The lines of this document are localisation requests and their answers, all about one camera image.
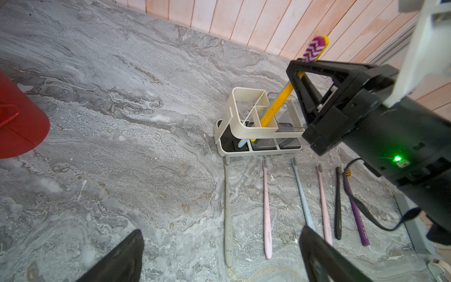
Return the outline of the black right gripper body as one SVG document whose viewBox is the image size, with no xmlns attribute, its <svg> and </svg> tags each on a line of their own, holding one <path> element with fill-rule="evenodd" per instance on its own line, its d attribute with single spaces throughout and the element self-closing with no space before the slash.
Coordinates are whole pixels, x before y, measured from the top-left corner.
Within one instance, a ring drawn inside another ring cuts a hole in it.
<svg viewBox="0 0 451 282">
<path fill-rule="evenodd" d="M 407 156 L 406 115 L 398 107 L 390 110 L 383 101 L 391 94 L 399 69 L 390 65 L 366 71 L 369 80 L 349 101 L 334 105 L 314 123 L 307 123 L 303 138 L 318 155 L 344 142 L 361 156 Z M 315 87 L 325 94 L 332 82 L 317 75 Z"/>
</svg>

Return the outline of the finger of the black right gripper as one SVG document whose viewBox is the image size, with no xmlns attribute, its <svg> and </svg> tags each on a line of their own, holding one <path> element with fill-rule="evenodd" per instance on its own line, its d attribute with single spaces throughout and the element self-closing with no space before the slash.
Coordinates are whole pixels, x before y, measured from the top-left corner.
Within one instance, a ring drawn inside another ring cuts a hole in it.
<svg viewBox="0 0 451 282">
<path fill-rule="evenodd" d="M 299 59 L 289 63 L 286 73 L 297 94 L 306 123 L 314 123 L 334 105 L 349 102 L 369 80 L 371 64 L 322 61 L 306 63 Z M 321 94 L 312 75 L 328 78 L 336 90 Z"/>
</svg>

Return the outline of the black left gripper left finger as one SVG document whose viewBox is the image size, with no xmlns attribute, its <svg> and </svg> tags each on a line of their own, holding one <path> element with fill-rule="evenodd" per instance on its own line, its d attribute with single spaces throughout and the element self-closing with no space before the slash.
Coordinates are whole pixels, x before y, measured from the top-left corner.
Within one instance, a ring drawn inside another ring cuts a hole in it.
<svg viewBox="0 0 451 282">
<path fill-rule="evenodd" d="M 132 231 L 77 282 L 139 282 L 144 240 L 141 230 Z"/>
</svg>

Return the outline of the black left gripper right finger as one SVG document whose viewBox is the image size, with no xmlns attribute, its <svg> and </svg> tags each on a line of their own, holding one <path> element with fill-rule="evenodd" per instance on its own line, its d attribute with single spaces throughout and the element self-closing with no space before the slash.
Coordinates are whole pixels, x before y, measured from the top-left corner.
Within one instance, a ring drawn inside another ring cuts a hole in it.
<svg viewBox="0 0 451 282">
<path fill-rule="evenodd" d="M 299 247 L 311 282 L 370 282 L 371 279 L 338 253 L 310 227 L 304 226 Z"/>
</svg>

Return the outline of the yellow toothbrush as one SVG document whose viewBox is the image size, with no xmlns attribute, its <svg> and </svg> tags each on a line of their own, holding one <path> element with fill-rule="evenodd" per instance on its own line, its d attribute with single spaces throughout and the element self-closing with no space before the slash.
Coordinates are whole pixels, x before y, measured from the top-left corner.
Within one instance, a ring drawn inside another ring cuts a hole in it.
<svg viewBox="0 0 451 282">
<path fill-rule="evenodd" d="M 303 56 L 301 57 L 301 61 L 309 63 L 309 62 L 315 62 L 319 59 L 319 57 L 322 55 L 324 50 L 327 48 L 329 44 L 329 38 L 327 36 L 316 36 L 307 46 Z M 261 126 L 263 128 L 267 127 L 272 120 L 273 117 L 275 117 L 276 113 L 280 110 L 280 108 L 283 106 L 287 98 L 290 96 L 292 91 L 294 90 L 294 87 L 291 82 L 289 82 L 285 88 L 280 92 L 280 94 L 277 96 L 275 101 L 272 103 L 272 105 L 269 107 L 268 111 L 265 113 L 265 115 L 260 120 Z"/>
</svg>

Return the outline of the light blue toothbrush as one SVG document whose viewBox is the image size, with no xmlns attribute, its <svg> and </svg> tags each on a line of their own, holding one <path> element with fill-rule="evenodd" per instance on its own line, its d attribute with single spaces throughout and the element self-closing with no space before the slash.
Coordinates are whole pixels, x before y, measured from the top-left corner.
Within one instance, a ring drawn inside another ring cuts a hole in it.
<svg viewBox="0 0 451 282">
<path fill-rule="evenodd" d="M 238 148 L 243 148 L 247 143 L 248 143 L 249 139 L 241 139 L 237 145 Z"/>
</svg>

